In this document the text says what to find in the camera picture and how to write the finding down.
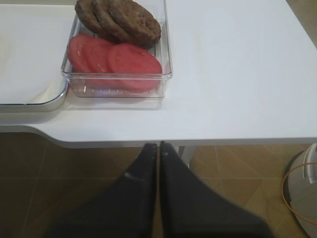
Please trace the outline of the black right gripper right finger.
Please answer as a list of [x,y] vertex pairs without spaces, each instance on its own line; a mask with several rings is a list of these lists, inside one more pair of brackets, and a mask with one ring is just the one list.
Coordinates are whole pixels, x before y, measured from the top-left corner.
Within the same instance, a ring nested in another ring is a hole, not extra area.
[[159,192],[166,238],[274,237],[261,217],[209,188],[165,142],[160,144]]

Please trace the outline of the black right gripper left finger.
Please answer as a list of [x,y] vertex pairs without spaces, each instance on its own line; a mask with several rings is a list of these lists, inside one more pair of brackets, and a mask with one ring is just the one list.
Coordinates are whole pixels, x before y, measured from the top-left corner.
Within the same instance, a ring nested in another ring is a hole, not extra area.
[[58,219],[47,238],[150,238],[157,191],[157,145],[145,144],[105,191]]

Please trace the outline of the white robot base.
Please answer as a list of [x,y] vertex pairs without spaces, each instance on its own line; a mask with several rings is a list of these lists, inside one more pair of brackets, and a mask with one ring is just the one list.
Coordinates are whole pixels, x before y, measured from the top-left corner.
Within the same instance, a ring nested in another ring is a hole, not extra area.
[[298,153],[287,165],[282,199],[307,237],[317,236],[317,145]]

